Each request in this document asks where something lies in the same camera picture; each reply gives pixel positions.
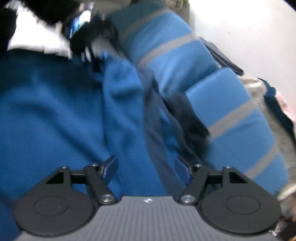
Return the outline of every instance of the blue fabric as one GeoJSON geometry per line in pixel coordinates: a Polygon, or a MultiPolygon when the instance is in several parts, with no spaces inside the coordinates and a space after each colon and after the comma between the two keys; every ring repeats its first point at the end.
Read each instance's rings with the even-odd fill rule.
{"type": "Polygon", "coordinates": [[[144,133],[144,89],[127,60],[105,59],[104,124],[109,149],[118,157],[121,190],[128,196],[165,196],[147,152],[144,133]]]}
{"type": "Polygon", "coordinates": [[[121,44],[132,63],[137,65],[152,49],[191,33],[192,30],[179,16],[169,12],[142,25],[137,31],[128,35],[121,44]]]}
{"type": "Polygon", "coordinates": [[[152,12],[163,9],[163,5],[158,2],[142,2],[140,4],[133,4],[124,8],[115,14],[110,15],[111,21],[118,29],[118,33],[124,32],[130,25],[143,18],[152,12]]]}
{"type": "MultiPolygon", "coordinates": [[[[59,166],[82,169],[115,154],[118,173],[108,186],[117,197],[167,195],[146,149],[144,90],[136,69],[107,54],[103,60],[100,75],[25,50],[0,59],[0,194],[17,200],[59,166]]],[[[174,170],[178,144],[167,118],[159,121],[174,170]]],[[[85,191],[83,185],[75,188],[85,191]]],[[[2,220],[11,227],[0,226],[3,241],[17,235],[7,197],[0,195],[2,220]]]]}
{"type": "Polygon", "coordinates": [[[271,87],[266,80],[260,80],[262,80],[267,87],[267,92],[264,95],[265,103],[267,104],[269,109],[275,114],[275,116],[278,118],[282,126],[286,129],[286,131],[290,134],[291,138],[295,141],[293,122],[281,110],[275,98],[276,89],[274,87],[271,87]]]}
{"type": "Polygon", "coordinates": [[[218,70],[201,41],[186,44],[162,55],[147,67],[154,70],[159,89],[166,95],[176,91],[183,92],[218,70]]]}
{"type": "Polygon", "coordinates": [[[207,127],[251,98],[228,68],[206,77],[187,90],[186,95],[195,113],[207,127]]]}
{"type": "MultiPolygon", "coordinates": [[[[221,69],[186,92],[196,115],[207,126],[235,110],[251,97],[230,69],[221,69]]],[[[230,165],[244,173],[264,157],[275,143],[259,109],[219,137],[211,140],[205,161],[221,169],[230,165]]],[[[272,194],[288,181],[283,156],[276,158],[253,179],[272,194]]]]}
{"type": "MultiPolygon", "coordinates": [[[[110,19],[119,32],[123,32],[140,19],[152,14],[153,10],[159,10],[159,7],[157,2],[141,2],[111,14],[110,19]]],[[[169,12],[151,19],[130,32],[121,43],[121,47],[131,62],[137,65],[141,58],[151,50],[192,33],[180,16],[169,12]]],[[[164,95],[185,91],[218,70],[215,60],[199,40],[157,57],[147,67],[154,72],[160,92],[164,95]]]]}

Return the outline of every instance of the blue striped cushion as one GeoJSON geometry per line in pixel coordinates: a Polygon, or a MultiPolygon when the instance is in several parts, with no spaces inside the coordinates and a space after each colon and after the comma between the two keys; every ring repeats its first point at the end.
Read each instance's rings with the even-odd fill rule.
{"type": "Polygon", "coordinates": [[[110,16],[131,62],[150,68],[160,91],[185,91],[218,70],[216,62],[189,26],[153,1],[132,5],[110,16]]]}
{"type": "Polygon", "coordinates": [[[230,165],[272,194],[288,180],[283,156],[265,117],[230,69],[221,69],[186,92],[211,133],[206,162],[230,165]]]}

